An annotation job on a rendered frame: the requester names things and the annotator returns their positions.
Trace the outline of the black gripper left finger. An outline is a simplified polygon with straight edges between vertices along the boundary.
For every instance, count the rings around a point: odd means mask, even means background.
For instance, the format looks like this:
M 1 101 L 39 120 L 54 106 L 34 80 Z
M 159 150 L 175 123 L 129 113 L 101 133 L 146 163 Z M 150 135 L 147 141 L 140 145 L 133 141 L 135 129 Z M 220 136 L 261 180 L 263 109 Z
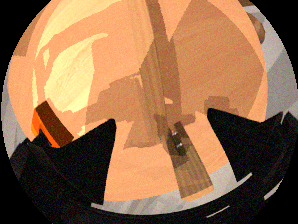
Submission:
M 40 164 L 59 172 L 93 204 L 104 205 L 106 177 L 116 133 L 116 123 L 109 119 L 64 147 L 47 147 L 33 141 L 28 147 Z

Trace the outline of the brown wooden post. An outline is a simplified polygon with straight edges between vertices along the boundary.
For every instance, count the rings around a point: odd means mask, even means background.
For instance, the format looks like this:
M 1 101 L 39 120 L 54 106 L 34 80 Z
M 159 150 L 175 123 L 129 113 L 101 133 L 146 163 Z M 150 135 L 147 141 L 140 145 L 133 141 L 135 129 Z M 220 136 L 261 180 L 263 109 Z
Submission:
M 205 165 L 202 164 L 197 149 L 189 139 L 188 132 L 185 132 L 181 121 L 174 123 L 176 132 L 170 131 L 165 135 L 166 147 L 169 149 L 170 160 L 173 163 L 174 175 L 177 185 L 180 188 L 181 200 L 192 201 L 194 198 L 205 196 L 213 192 L 214 186 Z

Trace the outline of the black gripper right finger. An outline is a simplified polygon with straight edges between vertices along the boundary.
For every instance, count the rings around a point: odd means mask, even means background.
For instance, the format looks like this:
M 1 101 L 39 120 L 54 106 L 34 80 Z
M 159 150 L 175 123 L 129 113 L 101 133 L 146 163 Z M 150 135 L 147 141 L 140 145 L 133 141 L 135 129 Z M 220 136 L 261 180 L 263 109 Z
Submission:
M 259 123 L 214 108 L 206 112 L 206 119 L 222 144 L 237 183 L 249 175 L 250 168 L 265 149 L 271 132 L 281 124 L 282 115 L 283 112 L 279 112 Z

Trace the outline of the brown wooden rail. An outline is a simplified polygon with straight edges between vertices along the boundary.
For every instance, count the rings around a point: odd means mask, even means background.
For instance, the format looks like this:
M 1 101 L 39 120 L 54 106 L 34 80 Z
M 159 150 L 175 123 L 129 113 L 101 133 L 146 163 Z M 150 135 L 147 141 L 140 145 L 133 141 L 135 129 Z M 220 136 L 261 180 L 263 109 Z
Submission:
M 168 135 L 168 115 L 166 115 L 164 83 L 161 80 L 158 63 L 156 39 L 154 39 L 152 20 L 150 20 L 146 0 L 126 0 L 130 30 L 132 30 L 134 48 L 140 79 L 144 89 L 146 109 L 153 137 Z

